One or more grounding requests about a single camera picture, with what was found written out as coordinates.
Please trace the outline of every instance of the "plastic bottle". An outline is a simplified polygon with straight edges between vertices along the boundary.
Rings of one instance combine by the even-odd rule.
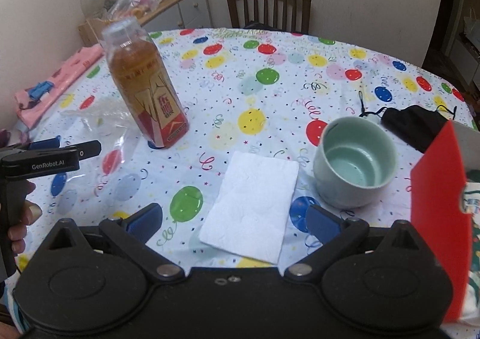
[[[188,131],[157,47],[135,17],[102,31],[110,73],[143,135],[156,147],[169,148]]]

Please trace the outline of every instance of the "white folded tissue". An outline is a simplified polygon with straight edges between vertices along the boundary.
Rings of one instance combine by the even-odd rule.
[[[200,241],[277,264],[299,164],[236,151]]]

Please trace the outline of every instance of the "round table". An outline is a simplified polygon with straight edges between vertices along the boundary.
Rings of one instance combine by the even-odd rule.
[[[155,150],[134,126],[123,163],[118,163],[103,127],[103,151],[97,159],[82,162],[78,172],[35,180],[37,189],[29,200],[38,203],[44,215],[29,227],[21,260],[32,255],[61,217],[92,225],[157,202],[163,208],[163,225],[147,245],[187,272],[192,266],[268,266],[198,239],[230,158],[242,151],[301,166],[278,263],[283,272],[320,245],[305,228],[310,203],[318,202],[343,218],[361,217],[375,227],[410,217],[410,170],[421,153],[389,132],[398,149],[399,170],[379,202],[338,211],[316,193],[312,161],[321,131],[333,119],[361,113],[359,91],[369,111],[413,104],[434,110],[443,104],[450,110],[457,106],[455,119],[475,126],[462,95],[446,81],[365,48],[315,36],[225,28],[156,32],[151,37],[190,130],[174,147]],[[113,102],[119,98],[106,62],[100,60],[52,107],[35,139],[60,135],[64,146],[98,138],[97,128],[88,132],[78,114],[88,114],[95,104],[120,105]]]

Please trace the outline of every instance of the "cup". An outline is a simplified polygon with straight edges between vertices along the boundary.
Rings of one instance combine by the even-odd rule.
[[[362,207],[378,199],[398,163],[393,140],[361,117],[341,117],[328,124],[313,161],[320,197],[339,209]]]

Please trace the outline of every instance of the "black face mask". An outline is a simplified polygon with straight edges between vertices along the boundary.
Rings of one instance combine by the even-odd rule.
[[[385,111],[382,115],[382,125],[421,153],[425,153],[448,121],[438,113],[438,110],[441,108],[452,114],[453,119],[455,119],[457,113],[457,107],[451,112],[443,105],[439,105],[434,111],[426,110],[419,105],[412,105],[402,110],[383,107],[377,112],[367,112],[363,104],[361,91],[359,91],[359,98],[362,104],[360,117],[369,114],[380,115],[381,112]]]

